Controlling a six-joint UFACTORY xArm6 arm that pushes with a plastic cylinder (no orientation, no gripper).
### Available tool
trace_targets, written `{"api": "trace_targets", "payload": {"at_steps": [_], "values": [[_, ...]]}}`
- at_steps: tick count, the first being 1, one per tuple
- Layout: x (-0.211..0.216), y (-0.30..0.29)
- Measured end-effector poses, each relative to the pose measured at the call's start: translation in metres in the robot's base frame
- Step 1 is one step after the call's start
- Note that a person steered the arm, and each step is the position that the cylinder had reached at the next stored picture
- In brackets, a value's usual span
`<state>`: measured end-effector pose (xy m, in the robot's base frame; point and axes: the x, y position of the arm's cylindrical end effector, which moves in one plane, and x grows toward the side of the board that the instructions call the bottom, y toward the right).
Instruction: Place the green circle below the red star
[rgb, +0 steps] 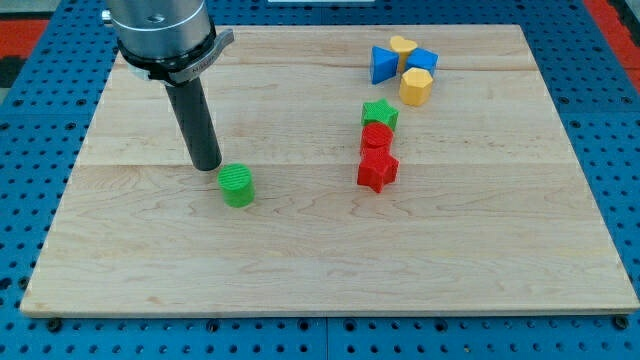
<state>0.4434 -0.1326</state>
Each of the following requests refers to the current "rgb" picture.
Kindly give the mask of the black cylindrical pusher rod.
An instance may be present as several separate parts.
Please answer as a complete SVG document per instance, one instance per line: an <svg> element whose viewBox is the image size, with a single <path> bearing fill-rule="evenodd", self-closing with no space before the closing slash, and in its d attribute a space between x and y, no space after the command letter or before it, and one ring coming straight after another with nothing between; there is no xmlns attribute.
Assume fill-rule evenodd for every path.
<svg viewBox="0 0 640 360"><path fill-rule="evenodd" d="M165 89L193 166L200 171L216 169L222 155L200 79Z"/></svg>

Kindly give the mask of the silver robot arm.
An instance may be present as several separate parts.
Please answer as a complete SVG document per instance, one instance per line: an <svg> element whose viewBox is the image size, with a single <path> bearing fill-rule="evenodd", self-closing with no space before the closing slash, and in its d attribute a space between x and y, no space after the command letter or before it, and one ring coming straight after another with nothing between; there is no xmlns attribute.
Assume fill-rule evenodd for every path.
<svg viewBox="0 0 640 360"><path fill-rule="evenodd" d="M164 84L193 166L217 168L222 155L200 75L234 32L216 30L205 0L107 0L101 20L131 71Z"/></svg>

